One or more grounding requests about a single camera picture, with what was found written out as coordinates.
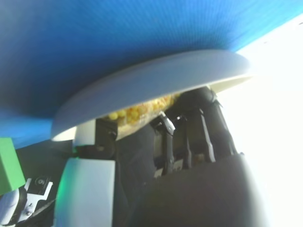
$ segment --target green block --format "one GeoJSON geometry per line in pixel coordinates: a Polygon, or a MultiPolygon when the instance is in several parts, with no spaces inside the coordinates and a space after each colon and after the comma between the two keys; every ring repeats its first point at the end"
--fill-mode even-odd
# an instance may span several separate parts
{"type": "Polygon", "coordinates": [[[25,184],[25,178],[11,138],[0,138],[0,195],[25,184]]]}

